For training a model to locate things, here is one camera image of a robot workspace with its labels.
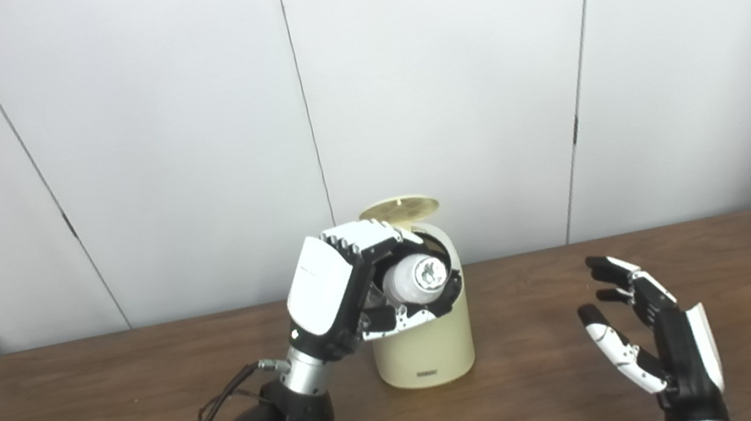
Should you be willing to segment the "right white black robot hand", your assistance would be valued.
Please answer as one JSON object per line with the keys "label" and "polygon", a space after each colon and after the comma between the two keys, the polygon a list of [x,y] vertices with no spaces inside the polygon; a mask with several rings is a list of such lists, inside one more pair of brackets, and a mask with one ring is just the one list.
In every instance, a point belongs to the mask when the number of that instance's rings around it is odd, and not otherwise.
{"label": "right white black robot hand", "polygon": [[598,301],[628,305],[653,332],[654,354],[611,325],[595,304],[581,305],[585,332],[614,368],[656,398],[664,421],[731,421],[722,359],[703,304],[683,309],[652,274],[620,258],[585,260],[593,280],[611,285],[596,292]]}

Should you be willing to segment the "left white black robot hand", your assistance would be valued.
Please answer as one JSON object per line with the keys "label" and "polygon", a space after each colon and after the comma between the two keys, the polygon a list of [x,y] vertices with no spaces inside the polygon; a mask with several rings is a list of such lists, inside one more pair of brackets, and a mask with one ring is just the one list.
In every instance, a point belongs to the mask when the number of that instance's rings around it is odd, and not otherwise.
{"label": "left white black robot hand", "polygon": [[463,293],[447,244],[425,231],[364,219],[302,245],[287,298],[290,346],[321,362],[439,320]]}

